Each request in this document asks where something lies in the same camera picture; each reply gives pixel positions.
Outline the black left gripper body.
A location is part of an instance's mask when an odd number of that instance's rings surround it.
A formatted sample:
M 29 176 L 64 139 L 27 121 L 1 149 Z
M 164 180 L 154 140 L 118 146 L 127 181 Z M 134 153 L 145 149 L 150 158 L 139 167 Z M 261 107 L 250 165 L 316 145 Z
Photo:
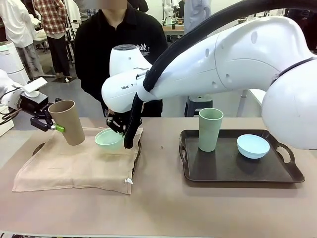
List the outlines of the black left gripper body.
M 26 93 L 20 95 L 20 108 L 22 111 L 30 114 L 30 124 L 53 124 L 52 116 L 49 113 L 49 107 L 53 104 L 49 102 L 47 95 L 39 93 L 35 98 L 30 98 Z

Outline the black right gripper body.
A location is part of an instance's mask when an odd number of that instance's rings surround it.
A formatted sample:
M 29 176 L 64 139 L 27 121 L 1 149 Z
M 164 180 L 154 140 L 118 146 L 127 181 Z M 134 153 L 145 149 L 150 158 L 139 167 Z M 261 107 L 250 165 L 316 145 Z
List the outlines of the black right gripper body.
M 125 129 L 129 123 L 129 112 L 116 113 L 111 110 L 107 112 L 106 124 L 111 129 Z

